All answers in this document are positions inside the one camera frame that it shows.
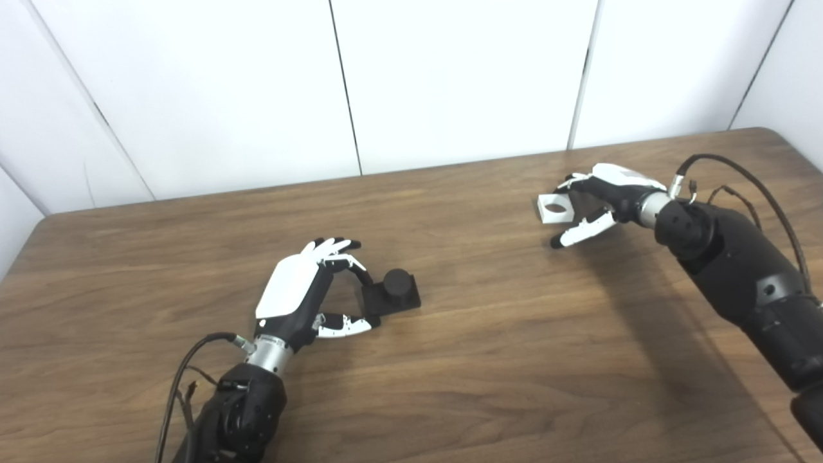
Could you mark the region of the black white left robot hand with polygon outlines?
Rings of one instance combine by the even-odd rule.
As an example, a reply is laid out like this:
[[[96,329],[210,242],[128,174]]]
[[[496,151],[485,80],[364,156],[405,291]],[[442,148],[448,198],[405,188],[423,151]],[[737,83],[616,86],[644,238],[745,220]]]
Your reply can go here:
[[[277,263],[255,309],[255,349],[264,345],[299,352],[317,339],[341,339],[379,328],[378,316],[325,314],[321,305],[335,276],[352,272],[363,286],[373,280],[350,254],[361,248],[352,239],[318,238]]]

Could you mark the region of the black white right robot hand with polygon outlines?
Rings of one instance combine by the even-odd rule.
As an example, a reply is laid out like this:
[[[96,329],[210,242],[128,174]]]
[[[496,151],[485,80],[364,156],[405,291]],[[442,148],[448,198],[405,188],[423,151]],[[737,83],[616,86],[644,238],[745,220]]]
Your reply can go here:
[[[603,202],[602,208],[550,240],[554,250],[568,248],[608,231],[612,226],[633,222],[653,229],[658,214],[671,202],[661,182],[625,167],[600,162],[588,174],[572,173],[556,187],[555,194],[578,192]]]

